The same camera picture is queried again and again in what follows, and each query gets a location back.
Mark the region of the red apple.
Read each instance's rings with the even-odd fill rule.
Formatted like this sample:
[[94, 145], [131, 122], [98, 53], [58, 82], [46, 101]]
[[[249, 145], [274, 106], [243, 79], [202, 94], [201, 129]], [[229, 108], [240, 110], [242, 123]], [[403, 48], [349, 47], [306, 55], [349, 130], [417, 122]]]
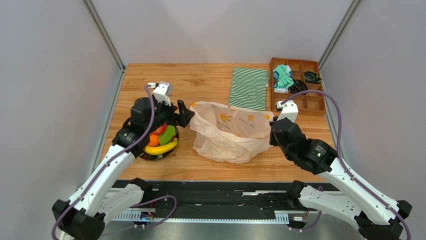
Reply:
[[163, 134], [167, 130], [167, 126], [168, 125], [166, 123], [164, 123], [159, 128], [157, 128], [156, 130], [154, 130], [152, 132], [152, 134], [154, 134], [154, 135], [161, 135], [161, 134]]

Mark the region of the banana print plastic bag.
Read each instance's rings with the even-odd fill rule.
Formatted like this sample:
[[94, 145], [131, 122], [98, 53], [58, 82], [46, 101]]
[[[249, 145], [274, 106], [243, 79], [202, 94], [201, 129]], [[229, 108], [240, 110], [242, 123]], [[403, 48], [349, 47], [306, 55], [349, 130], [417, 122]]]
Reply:
[[271, 148], [271, 111], [208, 101], [195, 102], [190, 110], [194, 112], [190, 121], [195, 131], [193, 149], [201, 157], [242, 164]]

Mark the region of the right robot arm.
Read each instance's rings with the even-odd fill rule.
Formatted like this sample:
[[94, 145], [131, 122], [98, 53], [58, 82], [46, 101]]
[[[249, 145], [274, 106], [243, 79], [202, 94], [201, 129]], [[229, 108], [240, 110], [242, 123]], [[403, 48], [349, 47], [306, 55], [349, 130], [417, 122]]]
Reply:
[[350, 224], [366, 240], [400, 239], [408, 228], [405, 219], [413, 208], [410, 203], [386, 196], [359, 174], [352, 173], [333, 147], [322, 140], [306, 138], [290, 119], [274, 117], [270, 126], [269, 142], [280, 147], [287, 160], [328, 181], [347, 198], [321, 192], [295, 180], [286, 191], [289, 201]]

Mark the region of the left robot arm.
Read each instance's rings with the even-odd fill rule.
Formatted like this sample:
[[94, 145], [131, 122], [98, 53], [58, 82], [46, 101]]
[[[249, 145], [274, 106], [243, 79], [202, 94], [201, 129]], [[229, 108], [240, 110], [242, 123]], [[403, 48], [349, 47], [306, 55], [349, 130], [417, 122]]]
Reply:
[[173, 105], [157, 102], [152, 95], [137, 99], [102, 162], [68, 200], [58, 199], [53, 204], [52, 239], [56, 240], [56, 231], [61, 230], [76, 240], [97, 240], [112, 219], [141, 203], [152, 187], [140, 178], [131, 180], [111, 197], [105, 196], [122, 172], [142, 154], [150, 134], [164, 124], [185, 128], [194, 115], [182, 100]]

